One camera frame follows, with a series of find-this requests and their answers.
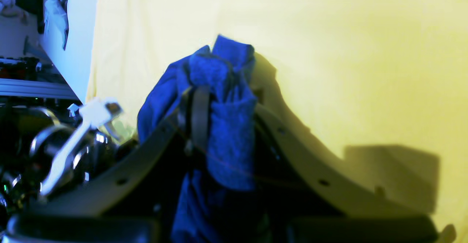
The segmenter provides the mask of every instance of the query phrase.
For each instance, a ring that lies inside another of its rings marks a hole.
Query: white wall
[[[35,15],[28,18],[28,26],[21,24],[19,18],[0,16],[0,56],[22,57],[26,36],[29,36],[30,43],[35,46],[39,38]]]

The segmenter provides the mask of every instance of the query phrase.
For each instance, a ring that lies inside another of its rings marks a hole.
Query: screw hole
[[[117,185],[124,185],[124,184],[126,184],[127,182],[128,182],[128,178],[122,178],[122,179],[118,179],[118,180],[116,181],[116,184],[117,184]]]
[[[323,180],[323,179],[319,180],[319,184],[326,186],[326,187],[330,186],[330,183],[327,180]]]

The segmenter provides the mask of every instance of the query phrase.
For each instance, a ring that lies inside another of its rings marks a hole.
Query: yellow backdrop
[[[468,0],[98,0],[87,99],[117,98],[133,134],[218,33],[254,45],[252,87],[318,156],[468,243]]]

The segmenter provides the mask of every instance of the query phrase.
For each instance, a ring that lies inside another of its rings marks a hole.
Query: blue towel
[[[253,235],[263,216],[254,170],[254,108],[249,89],[254,48],[218,36],[167,68],[138,115],[144,142],[190,86],[209,85],[211,103],[206,170],[184,178],[172,229],[174,242],[235,242]]]

